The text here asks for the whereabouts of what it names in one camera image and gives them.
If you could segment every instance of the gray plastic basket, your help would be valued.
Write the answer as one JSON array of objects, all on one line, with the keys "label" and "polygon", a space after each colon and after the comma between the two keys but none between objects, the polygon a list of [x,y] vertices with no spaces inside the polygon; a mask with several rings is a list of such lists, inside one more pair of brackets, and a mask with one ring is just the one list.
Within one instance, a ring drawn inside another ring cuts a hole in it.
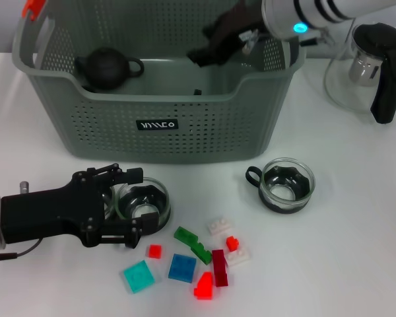
[{"label": "gray plastic basket", "polygon": [[[304,52],[296,41],[268,39],[226,65],[194,65],[185,53],[206,44],[202,27],[235,2],[47,0],[35,21],[30,12],[20,21],[13,62],[74,155],[159,163],[250,159],[267,148]],[[141,58],[145,74],[111,94],[86,91],[74,60],[103,46]],[[193,96],[195,89],[203,95]],[[178,129],[140,131],[137,120],[177,120]]]}]

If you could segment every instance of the basket label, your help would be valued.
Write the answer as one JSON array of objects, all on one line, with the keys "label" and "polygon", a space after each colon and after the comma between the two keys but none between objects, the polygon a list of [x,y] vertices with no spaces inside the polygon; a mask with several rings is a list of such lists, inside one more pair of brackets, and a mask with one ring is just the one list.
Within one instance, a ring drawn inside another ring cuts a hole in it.
[{"label": "basket label", "polygon": [[165,120],[137,120],[138,130],[177,130],[179,124],[177,119]]}]

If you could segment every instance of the orange basket handle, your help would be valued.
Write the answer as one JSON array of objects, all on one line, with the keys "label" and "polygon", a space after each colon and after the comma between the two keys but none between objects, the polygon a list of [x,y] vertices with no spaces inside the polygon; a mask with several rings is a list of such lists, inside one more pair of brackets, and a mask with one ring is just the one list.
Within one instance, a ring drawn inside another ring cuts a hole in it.
[{"label": "orange basket handle", "polygon": [[40,15],[45,3],[46,0],[27,0],[25,7],[22,10],[22,18],[26,17],[28,10],[30,10],[32,13],[30,19],[31,21],[35,21],[38,15]]}]

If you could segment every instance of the teapot lid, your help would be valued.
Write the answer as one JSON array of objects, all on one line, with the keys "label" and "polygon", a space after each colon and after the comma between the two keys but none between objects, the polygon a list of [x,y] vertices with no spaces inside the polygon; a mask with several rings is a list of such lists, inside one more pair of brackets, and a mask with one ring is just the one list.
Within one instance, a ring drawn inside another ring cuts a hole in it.
[{"label": "teapot lid", "polygon": [[396,28],[384,23],[357,26],[353,38],[361,50],[380,59],[386,51],[396,51]]}]

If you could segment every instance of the white lego brick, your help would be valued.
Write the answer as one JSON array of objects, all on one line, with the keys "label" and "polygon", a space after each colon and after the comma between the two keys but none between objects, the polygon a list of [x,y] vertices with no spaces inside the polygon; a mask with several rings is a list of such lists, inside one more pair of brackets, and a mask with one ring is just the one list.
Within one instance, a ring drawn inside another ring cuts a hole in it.
[{"label": "white lego brick", "polygon": [[245,248],[240,248],[239,250],[227,253],[224,255],[224,257],[226,258],[226,263],[228,267],[238,265],[251,259],[248,250],[246,250]]},{"label": "white lego brick", "polygon": [[227,219],[220,218],[219,220],[214,221],[213,223],[209,223],[208,227],[211,235],[214,236],[216,234],[222,233],[223,231],[232,228],[232,225]]}]

